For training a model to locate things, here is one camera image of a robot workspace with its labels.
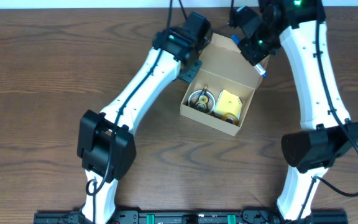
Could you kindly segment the blue whiteboard marker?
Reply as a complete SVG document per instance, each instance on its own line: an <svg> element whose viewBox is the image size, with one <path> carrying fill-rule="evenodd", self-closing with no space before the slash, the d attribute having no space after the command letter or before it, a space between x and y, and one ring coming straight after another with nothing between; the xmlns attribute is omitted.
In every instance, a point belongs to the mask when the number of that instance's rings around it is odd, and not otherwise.
<svg viewBox="0 0 358 224"><path fill-rule="evenodd" d="M239 42L240 42L240 39L239 39L239 37L238 37L236 34L233 34L233 35L231 36L231 39L234 41L234 43L235 43L236 45L238 45ZM260 75L262 78L265 78L265 77L267 76L267 72L266 72L266 70L264 69L264 67L261 66L261 64L258 63L257 65L254 65L254 68L255 68L255 70L259 73L259 75Z"/></svg>

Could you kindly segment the white masking tape roll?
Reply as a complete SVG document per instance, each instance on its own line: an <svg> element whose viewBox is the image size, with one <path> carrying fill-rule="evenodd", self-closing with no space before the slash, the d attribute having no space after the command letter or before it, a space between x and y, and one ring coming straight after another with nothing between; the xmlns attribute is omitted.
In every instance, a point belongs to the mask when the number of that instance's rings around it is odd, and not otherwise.
<svg viewBox="0 0 358 224"><path fill-rule="evenodd" d="M198 98L201 95L202 90L196 90L194 91L188 98L188 106L194 108L195 107L195 103L198 100ZM206 91L205 95L208 98L208 102L206 104L206 110L204 113L206 114L211 114L214 110L214 107L216 106L216 99L214 97L214 95L210 92L210 91Z"/></svg>

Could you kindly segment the cardboard box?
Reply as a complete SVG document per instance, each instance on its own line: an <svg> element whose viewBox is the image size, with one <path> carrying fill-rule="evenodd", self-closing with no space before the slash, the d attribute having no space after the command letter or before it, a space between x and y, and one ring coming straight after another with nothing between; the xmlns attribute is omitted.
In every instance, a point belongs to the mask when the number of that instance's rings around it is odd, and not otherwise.
<svg viewBox="0 0 358 224"><path fill-rule="evenodd" d="M263 78L240 53L234 41L219 34L213 34L211 43L203 50L200 60L202 66L195 79L190 83L180 105L180 114L211 128L235 136L245 120L256 89ZM264 58L260 64L267 68L269 58ZM241 116L238 125L221 120L222 116L200 112L188 106L189 96L196 90L202 90L207 85L216 102L220 92L228 92L242 100Z"/></svg>

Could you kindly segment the yellow black correction tape dispenser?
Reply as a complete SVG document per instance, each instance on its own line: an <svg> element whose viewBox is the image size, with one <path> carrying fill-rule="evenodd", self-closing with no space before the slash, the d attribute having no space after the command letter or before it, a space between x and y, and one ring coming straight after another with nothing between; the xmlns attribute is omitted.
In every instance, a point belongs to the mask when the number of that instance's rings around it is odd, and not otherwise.
<svg viewBox="0 0 358 224"><path fill-rule="evenodd" d="M203 112L203 113L205 113L208 109L209 98L206 95L207 88L208 88L208 86L205 85L204 88L201 90L200 95L194 105L194 109L196 109L200 112Z"/></svg>

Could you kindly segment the yellow sticky note pad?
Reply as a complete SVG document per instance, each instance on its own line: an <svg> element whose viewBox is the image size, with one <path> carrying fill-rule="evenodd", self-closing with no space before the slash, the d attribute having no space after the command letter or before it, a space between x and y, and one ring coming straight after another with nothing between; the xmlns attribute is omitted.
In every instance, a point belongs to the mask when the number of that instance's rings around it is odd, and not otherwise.
<svg viewBox="0 0 358 224"><path fill-rule="evenodd" d="M230 113L239 119L241 116L242 105L242 100L238 96L228 92L227 90L223 90L219 94L213 111L215 115L218 116Z"/></svg>

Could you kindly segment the yellow clear tape roll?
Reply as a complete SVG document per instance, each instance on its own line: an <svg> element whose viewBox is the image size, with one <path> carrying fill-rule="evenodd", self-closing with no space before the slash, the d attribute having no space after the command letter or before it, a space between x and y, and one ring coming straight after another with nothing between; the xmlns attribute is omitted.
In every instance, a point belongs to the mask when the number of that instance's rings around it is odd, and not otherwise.
<svg viewBox="0 0 358 224"><path fill-rule="evenodd" d="M238 118L235 115L233 115L232 113L224 114L221 117L221 120L223 120L227 123L231 123L233 125L238 125Z"/></svg>

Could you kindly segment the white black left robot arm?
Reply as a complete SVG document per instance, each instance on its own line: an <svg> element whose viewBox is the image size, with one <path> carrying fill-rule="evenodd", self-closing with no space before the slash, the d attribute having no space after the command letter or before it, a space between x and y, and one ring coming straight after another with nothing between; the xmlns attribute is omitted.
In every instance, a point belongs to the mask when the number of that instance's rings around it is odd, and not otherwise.
<svg viewBox="0 0 358 224"><path fill-rule="evenodd" d="M134 136L140 122L167 85L198 62L211 36L210 22L196 12L181 27L156 33L145 62L125 89L99 113L88 110L82 116L76 153L87 183L80 223L112 219L118 182L136 157Z"/></svg>

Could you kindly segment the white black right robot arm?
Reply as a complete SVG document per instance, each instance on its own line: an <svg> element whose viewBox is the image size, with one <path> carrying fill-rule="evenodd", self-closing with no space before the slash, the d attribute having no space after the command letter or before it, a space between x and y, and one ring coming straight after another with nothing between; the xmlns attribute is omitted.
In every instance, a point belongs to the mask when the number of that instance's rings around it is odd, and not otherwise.
<svg viewBox="0 0 358 224"><path fill-rule="evenodd" d="M231 8L228 24L243 32L235 44L251 65L285 51L300 105L301 131L281 140L288 164L283 190L275 208L261 217L269 223L347 223L343 210L311 209L329 168L350 149L358 154L358 122L351 120L336 85L323 3L260 1L258 11Z"/></svg>

